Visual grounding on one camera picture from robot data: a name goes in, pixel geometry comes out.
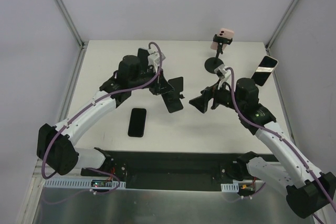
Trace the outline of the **black folding phone stand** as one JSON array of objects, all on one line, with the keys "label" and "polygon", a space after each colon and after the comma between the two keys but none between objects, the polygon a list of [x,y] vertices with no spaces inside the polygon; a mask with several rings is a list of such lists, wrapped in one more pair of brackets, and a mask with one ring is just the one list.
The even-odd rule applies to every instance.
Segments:
[{"label": "black folding phone stand", "polygon": [[172,90],[161,96],[169,113],[178,112],[184,108],[181,102],[181,100],[184,99],[184,95],[182,94],[184,89],[184,78],[173,78],[168,80],[167,83]]}]

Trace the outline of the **blue-edged black phone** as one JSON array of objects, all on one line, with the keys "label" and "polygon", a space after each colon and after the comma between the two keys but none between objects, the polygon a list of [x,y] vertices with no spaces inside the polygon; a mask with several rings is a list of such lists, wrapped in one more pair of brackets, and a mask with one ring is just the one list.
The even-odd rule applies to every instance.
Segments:
[{"label": "blue-edged black phone", "polygon": [[149,55],[150,54],[147,49],[144,49],[144,48],[138,49],[137,57],[140,59],[141,69],[144,72],[147,72],[147,69],[148,69],[148,64],[149,64],[148,56]]}]

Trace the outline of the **cream-edged black phone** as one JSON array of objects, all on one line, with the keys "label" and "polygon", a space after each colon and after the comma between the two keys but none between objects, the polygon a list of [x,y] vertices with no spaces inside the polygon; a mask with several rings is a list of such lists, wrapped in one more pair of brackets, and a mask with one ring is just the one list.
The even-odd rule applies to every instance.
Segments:
[{"label": "cream-edged black phone", "polygon": [[262,87],[271,76],[277,65],[277,59],[270,56],[264,56],[251,78],[254,80],[256,85]]}]

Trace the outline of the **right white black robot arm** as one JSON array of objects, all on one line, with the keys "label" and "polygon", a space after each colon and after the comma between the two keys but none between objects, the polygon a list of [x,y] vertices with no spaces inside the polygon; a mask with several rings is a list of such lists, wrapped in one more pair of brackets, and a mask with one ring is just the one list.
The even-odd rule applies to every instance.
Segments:
[{"label": "right white black robot arm", "polygon": [[254,80],[240,78],[229,89],[219,83],[207,87],[189,103],[201,113],[207,111],[210,100],[213,110],[219,105],[235,110],[241,124],[271,150],[283,167],[273,167],[258,154],[248,152],[238,158],[236,173],[240,178],[261,179],[283,195],[300,218],[314,215],[327,204],[335,207],[335,176],[322,172],[287,139],[275,116],[259,103],[258,96]]}]

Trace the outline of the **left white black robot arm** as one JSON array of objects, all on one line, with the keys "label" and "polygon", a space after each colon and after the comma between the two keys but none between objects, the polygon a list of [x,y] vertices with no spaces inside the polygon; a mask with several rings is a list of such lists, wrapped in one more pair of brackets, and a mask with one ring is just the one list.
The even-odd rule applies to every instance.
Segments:
[{"label": "left white black robot arm", "polygon": [[148,65],[134,55],[123,57],[113,76],[105,81],[79,111],[54,126],[44,124],[38,133],[37,156],[42,160],[41,174],[46,175],[45,166],[55,174],[65,175],[74,168],[93,169],[99,176],[106,176],[111,170],[111,156],[104,150],[77,148],[81,137],[103,116],[114,111],[133,90],[149,89],[153,95],[173,91],[163,75],[162,62],[165,56],[154,52],[148,55]]}]

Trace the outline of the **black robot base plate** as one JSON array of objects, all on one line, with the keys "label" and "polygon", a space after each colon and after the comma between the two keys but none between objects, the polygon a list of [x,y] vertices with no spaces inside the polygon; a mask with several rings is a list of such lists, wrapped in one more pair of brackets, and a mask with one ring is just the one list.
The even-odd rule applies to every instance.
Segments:
[{"label": "black robot base plate", "polygon": [[222,184],[253,180],[241,166],[242,153],[163,153],[102,151],[106,160],[97,172],[113,172],[127,189],[220,191]]}]

